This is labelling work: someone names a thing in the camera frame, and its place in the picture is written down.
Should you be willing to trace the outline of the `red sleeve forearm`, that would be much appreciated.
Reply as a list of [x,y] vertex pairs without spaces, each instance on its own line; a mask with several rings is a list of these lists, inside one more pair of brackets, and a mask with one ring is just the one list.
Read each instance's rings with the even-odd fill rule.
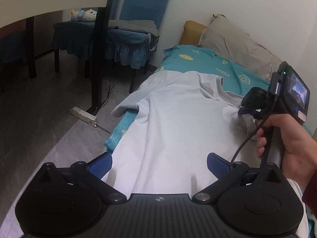
[[310,178],[309,183],[305,188],[302,200],[312,211],[314,217],[317,217],[317,170]]

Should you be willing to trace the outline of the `person right hand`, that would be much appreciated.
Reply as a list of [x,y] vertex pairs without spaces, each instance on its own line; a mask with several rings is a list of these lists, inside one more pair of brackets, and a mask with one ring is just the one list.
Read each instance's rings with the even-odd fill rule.
[[257,157],[264,153],[265,130],[278,127],[285,147],[282,172],[304,190],[316,171],[316,141],[289,114],[272,114],[257,131]]

